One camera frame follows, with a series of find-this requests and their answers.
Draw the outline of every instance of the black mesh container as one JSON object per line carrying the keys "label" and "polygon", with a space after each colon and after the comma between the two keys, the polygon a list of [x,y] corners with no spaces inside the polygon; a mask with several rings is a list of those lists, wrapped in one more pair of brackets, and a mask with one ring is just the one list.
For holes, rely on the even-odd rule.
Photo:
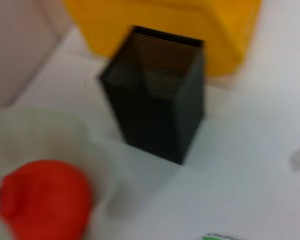
{"label": "black mesh container", "polygon": [[204,116],[203,42],[135,26],[100,76],[126,142],[176,164]]}

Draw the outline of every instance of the white countertop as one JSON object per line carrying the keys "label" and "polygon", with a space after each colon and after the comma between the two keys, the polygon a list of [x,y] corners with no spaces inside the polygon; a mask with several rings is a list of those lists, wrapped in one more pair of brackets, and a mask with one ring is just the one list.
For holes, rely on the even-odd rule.
{"label": "white countertop", "polygon": [[120,164],[113,237],[300,239],[300,172],[289,163],[300,148],[300,0],[263,0],[245,66],[231,87],[207,87],[207,118],[185,166],[123,143],[92,78],[105,64],[74,29],[16,105],[79,115]]}

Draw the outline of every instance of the yellow container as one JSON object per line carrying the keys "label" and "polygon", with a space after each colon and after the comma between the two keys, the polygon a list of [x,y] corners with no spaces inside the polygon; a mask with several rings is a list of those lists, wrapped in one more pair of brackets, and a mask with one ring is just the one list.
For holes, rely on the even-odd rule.
{"label": "yellow container", "polygon": [[206,41],[209,76],[244,60],[262,0],[64,0],[96,54],[112,56],[131,25]]}

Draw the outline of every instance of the red object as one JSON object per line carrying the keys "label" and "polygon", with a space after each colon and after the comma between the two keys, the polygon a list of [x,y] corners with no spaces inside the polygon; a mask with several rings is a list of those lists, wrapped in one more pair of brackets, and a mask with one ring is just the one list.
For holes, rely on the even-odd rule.
{"label": "red object", "polygon": [[38,160],[7,175],[0,216],[16,240],[79,240],[92,208],[84,173],[62,161]]}

